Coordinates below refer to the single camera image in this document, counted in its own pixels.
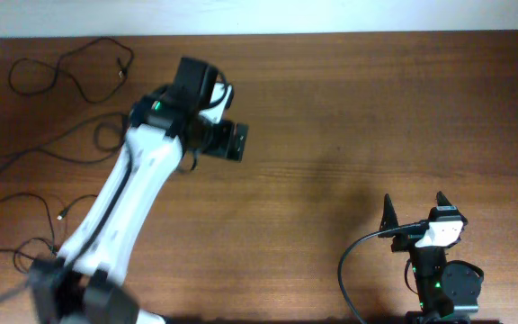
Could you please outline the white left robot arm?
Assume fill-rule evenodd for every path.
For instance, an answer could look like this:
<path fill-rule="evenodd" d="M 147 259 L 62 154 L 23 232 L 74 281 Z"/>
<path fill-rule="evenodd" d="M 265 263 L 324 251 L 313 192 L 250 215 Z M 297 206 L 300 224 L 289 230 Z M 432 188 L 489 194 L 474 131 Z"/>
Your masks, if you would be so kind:
<path fill-rule="evenodd" d="M 59 249 L 37 259 L 29 286 L 40 323 L 164 323 L 124 281 L 145 220 L 188 153 L 239 162 L 247 125 L 224 119 L 233 87 L 205 61 L 183 57 L 174 81 L 134 103 L 121 153 L 92 208 Z"/>

